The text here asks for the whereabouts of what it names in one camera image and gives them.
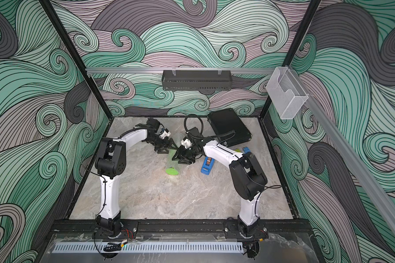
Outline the blue tape dispenser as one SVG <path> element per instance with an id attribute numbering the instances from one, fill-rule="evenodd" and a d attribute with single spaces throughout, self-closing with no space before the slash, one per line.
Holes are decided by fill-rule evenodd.
<path id="1" fill-rule="evenodd" d="M 205 157 L 204 163 L 201 168 L 201 173 L 205 175 L 209 175 L 212 171 L 212 168 L 214 166 L 215 160 L 210 157 Z"/>

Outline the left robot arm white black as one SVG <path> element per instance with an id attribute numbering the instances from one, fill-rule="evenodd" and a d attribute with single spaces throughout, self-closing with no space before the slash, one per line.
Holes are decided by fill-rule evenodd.
<path id="1" fill-rule="evenodd" d="M 122 173 L 127 168 L 126 153 L 139 142 L 154 147 L 158 154 L 168 154 L 177 146 L 170 131 L 154 118 L 140 123 L 116 138 L 103 138 L 99 143 L 95 168 L 101 183 L 101 208 L 95 216 L 96 224 L 116 237 L 122 232 L 119 189 Z"/>

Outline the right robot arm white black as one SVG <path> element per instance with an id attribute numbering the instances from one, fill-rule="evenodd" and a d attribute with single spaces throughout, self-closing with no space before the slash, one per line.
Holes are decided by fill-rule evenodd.
<path id="1" fill-rule="evenodd" d="M 193 164 L 200 156 L 205 156 L 227 167 L 234 189 L 241 198 L 238 230 L 243 237 L 252 237 L 260 220 L 258 202 L 268 183 L 256 156 L 252 152 L 236 152 L 217 140 L 233 138 L 236 131 L 232 128 L 223 134 L 206 137 L 203 121 L 195 114 L 187 115 L 183 125 L 186 136 L 172 160 L 179 164 Z"/>

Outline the black flat case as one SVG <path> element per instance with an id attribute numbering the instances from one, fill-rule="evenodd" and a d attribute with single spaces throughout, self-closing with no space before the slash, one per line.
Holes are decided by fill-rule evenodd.
<path id="1" fill-rule="evenodd" d="M 207 120 L 225 147 L 232 147 L 252 139 L 252 134 L 232 108 L 214 111 Z"/>

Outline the black wall tray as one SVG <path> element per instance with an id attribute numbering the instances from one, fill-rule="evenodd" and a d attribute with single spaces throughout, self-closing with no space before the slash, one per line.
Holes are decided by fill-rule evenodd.
<path id="1" fill-rule="evenodd" d="M 228 91 L 233 79 L 223 70 L 165 70 L 161 82 L 167 91 Z"/>

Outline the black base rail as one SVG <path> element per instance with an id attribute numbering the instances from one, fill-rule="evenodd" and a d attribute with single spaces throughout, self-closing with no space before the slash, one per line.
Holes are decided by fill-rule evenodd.
<path id="1" fill-rule="evenodd" d="M 239 231 L 239 220 L 229 219 L 121 219 L 123 229 L 136 233 L 227 233 Z M 56 220 L 51 232 L 93 232 L 98 227 L 95 220 Z M 312 227 L 305 219 L 260 219 L 256 231 L 309 232 Z"/>

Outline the aluminium rail back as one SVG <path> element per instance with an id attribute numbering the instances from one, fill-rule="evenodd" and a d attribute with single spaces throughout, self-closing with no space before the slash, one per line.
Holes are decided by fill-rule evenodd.
<path id="1" fill-rule="evenodd" d="M 230 71 L 233 75 L 267 75 L 275 68 L 148 68 L 148 67 L 93 67 L 85 69 L 88 74 L 162 74 L 164 71 Z"/>

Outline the aluminium rail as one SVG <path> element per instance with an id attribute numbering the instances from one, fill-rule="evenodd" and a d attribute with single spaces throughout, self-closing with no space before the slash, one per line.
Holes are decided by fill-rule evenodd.
<path id="1" fill-rule="evenodd" d="M 373 202 L 395 236 L 395 204 L 376 181 L 374 175 L 370 172 L 368 166 L 361 160 L 359 154 L 354 151 L 336 125 L 330 120 L 328 115 L 325 114 L 316 97 L 307 89 L 307 86 L 305 86 L 296 71 L 294 69 L 290 69 L 290 71 L 291 75 L 298 83 L 297 86 L 307 97 L 307 106 L 311 109 L 318 123 L 330 137 L 337 152 L 347 164 L 350 172 L 356 176 L 358 182 L 361 184 L 362 188 L 364 188 L 370 200 Z"/>
<path id="2" fill-rule="evenodd" d="M 88 74 L 162 74 L 164 71 L 230 71 L 233 75 L 267 75 L 275 68 L 148 68 L 148 67 L 93 67 L 85 69 Z"/>

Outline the clear plastic wall bin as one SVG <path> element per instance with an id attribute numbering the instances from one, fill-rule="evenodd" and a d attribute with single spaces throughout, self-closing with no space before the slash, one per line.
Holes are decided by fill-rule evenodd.
<path id="1" fill-rule="evenodd" d="M 284 120 L 293 119 L 308 99 L 299 75 L 289 66 L 274 69 L 266 90 Z"/>

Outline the aluminium rail right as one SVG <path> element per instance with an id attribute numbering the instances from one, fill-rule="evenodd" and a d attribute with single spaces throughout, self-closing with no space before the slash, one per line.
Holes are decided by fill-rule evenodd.
<path id="1" fill-rule="evenodd" d="M 347 164 L 350 172 L 356 176 L 358 182 L 361 184 L 362 188 L 364 188 L 370 200 L 373 202 L 395 236 L 395 204 L 376 181 L 374 175 L 370 172 L 368 166 L 361 160 L 359 154 L 354 151 L 336 125 L 330 120 L 328 115 L 325 114 L 316 97 L 307 89 L 307 86 L 305 86 L 296 71 L 294 69 L 290 69 L 290 71 L 291 75 L 298 83 L 297 86 L 307 97 L 307 106 L 311 109 L 318 123 L 330 137 L 337 152 Z"/>

